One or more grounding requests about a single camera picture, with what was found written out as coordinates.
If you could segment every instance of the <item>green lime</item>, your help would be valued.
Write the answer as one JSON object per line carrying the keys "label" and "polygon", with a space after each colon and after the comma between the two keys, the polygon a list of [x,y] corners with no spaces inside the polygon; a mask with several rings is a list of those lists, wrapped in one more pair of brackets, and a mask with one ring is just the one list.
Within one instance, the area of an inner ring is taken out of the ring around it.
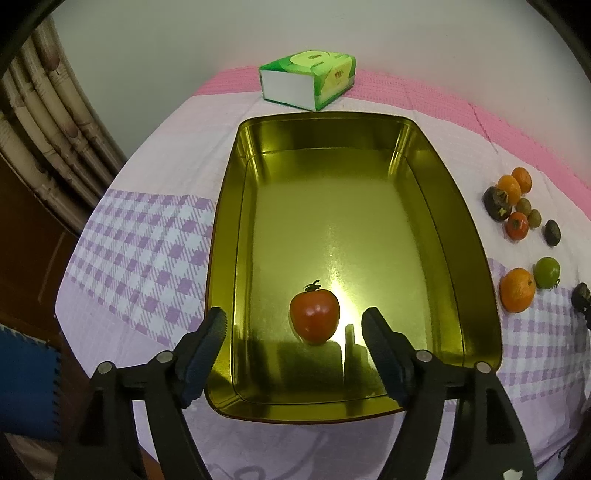
{"label": "green lime", "polygon": [[528,199],[520,199],[515,206],[515,209],[518,212],[523,213],[525,216],[528,216],[531,213],[531,203]]}
{"label": "green lime", "polygon": [[552,257],[540,258],[534,267],[534,278],[538,288],[554,288],[560,279],[560,264]]}

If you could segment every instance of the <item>white wall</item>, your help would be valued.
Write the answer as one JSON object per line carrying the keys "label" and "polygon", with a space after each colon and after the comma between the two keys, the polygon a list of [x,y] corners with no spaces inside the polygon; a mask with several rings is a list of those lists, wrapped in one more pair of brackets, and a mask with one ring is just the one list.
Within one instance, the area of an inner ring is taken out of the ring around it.
{"label": "white wall", "polygon": [[525,0],[66,0],[54,20],[127,155],[216,72],[320,48],[487,108],[591,184],[591,84]]}

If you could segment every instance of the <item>golden metal tray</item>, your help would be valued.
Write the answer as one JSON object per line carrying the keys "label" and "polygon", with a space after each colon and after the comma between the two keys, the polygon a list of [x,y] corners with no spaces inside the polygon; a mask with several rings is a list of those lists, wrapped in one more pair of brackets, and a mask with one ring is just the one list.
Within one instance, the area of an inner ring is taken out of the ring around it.
{"label": "golden metal tray", "polygon": [[[317,278],[341,316],[331,340],[310,346],[293,333],[289,305]],[[444,362],[501,363],[476,227],[427,138],[399,116],[243,122],[217,206],[206,297],[228,314],[206,390],[228,417],[320,423],[399,410],[361,335],[372,306]]]}

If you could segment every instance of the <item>purple checkered tablecloth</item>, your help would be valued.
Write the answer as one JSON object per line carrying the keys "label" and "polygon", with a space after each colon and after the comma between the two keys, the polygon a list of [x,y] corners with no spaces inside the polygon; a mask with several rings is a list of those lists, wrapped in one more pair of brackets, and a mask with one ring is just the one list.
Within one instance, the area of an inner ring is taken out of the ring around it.
{"label": "purple checkered tablecloth", "polygon": [[215,205],[191,195],[109,190],[65,279],[124,323],[173,348],[203,320]]}
{"label": "purple checkered tablecloth", "polygon": [[[495,285],[508,269],[488,259]],[[530,308],[507,313],[501,305],[503,362],[497,376],[513,402],[545,397],[583,383],[589,365],[587,327],[563,287],[538,290]]]}

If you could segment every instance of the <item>metal screw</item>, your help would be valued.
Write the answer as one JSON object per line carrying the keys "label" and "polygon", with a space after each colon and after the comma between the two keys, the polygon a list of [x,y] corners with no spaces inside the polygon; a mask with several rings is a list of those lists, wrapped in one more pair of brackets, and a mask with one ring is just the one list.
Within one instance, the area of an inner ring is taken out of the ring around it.
{"label": "metal screw", "polygon": [[111,362],[102,362],[98,367],[96,367],[96,370],[100,374],[106,374],[109,373],[112,368],[113,364]]}
{"label": "metal screw", "polygon": [[419,350],[417,352],[417,360],[429,363],[431,360],[433,360],[433,354],[429,350]]}
{"label": "metal screw", "polygon": [[492,371],[492,368],[486,362],[478,362],[476,364],[476,369],[482,374],[489,374]]}
{"label": "metal screw", "polygon": [[174,358],[174,354],[170,350],[165,350],[156,355],[156,360],[161,364],[167,364]]}

